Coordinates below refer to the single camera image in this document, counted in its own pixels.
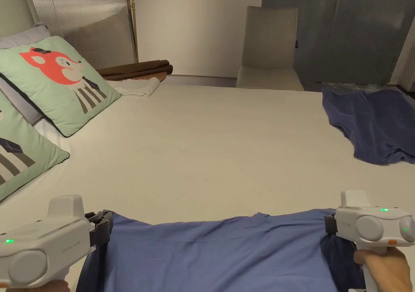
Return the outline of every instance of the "fox print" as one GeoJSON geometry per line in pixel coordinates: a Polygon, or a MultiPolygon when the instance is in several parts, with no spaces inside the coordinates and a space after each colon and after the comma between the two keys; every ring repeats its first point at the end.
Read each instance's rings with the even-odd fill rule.
{"type": "Polygon", "coordinates": [[[33,47],[29,52],[20,53],[20,55],[30,65],[39,68],[50,80],[73,90],[84,114],[107,97],[96,83],[84,77],[82,73],[84,65],[81,61],[72,61],[61,52],[33,47]]]}

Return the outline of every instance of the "cartoon fox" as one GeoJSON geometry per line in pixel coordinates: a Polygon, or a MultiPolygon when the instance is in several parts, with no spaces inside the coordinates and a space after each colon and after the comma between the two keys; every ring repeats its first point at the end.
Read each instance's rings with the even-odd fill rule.
{"type": "MultiPolygon", "coordinates": [[[[0,110],[0,121],[3,112],[0,110]]],[[[21,149],[19,144],[0,138],[0,185],[14,178],[35,162],[21,149]]]]}
{"type": "Polygon", "coordinates": [[[64,53],[33,47],[29,52],[20,55],[30,65],[39,68],[50,80],[73,90],[84,114],[107,97],[96,83],[84,77],[81,61],[74,62],[64,53]]]}

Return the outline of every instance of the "human hand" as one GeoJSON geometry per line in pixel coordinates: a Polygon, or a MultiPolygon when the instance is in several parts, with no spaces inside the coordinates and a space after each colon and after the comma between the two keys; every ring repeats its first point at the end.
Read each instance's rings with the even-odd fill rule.
{"type": "Polygon", "coordinates": [[[412,292],[408,262],[396,247],[388,247],[385,256],[370,250],[358,250],[354,253],[354,261],[366,264],[379,292],[412,292]]]}
{"type": "Polygon", "coordinates": [[[63,280],[49,281],[46,285],[33,289],[7,289],[6,292],[71,292],[69,284],[63,280]]]}

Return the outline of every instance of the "brown blanket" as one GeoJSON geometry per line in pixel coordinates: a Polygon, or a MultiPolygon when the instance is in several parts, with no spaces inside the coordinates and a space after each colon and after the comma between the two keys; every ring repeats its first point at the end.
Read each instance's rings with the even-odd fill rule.
{"type": "Polygon", "coordinates": [[[156,74],[159,72],[166,72],[168,75],[170,75],[173,72],[173,66],[168,65],[164,67],[154,68],[150,70],[143,70],[143,71],[135,71],[135,72],[129,72],[126,74],[117,74],[117,75],[102,75],[104,79],[107,81],[121,81],[123,79],[131,79],[131,78],[137,78],[145,75],[150,74],[156,74]]]}
{"type": "MultiPolygon", "coordinates": [[[[129,75],[136,73],[137,76],[146,75],[146,74],[153,74],[154,70],[158,70],[160,68],[166,68],[168,66],[171,66],[169,61],[167,60],[157,60],[157,61],[149,61],[149,62],[142,62],[142,63],[133,63],[133,64],[127,64],[127,65],[121,65],[121,66],[114,66],[114,67],[108,67],[108,68],[102,68],[98,70],[100,75],[102,77],[113,77],[115,75],[129,75]]],[[[173,72],[173,67],[160,70],[162,72],[168,72],[168,74],[171,74],[173,72]]]]}

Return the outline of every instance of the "gray chair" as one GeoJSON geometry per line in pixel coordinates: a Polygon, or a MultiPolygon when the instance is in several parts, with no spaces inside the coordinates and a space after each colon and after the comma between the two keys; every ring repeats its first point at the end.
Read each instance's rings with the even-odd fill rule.
{"type": "Polygon", "coordinates": [[[304,91],[293,67],[297,13],[248,7],[237,88],[304,91]]]}

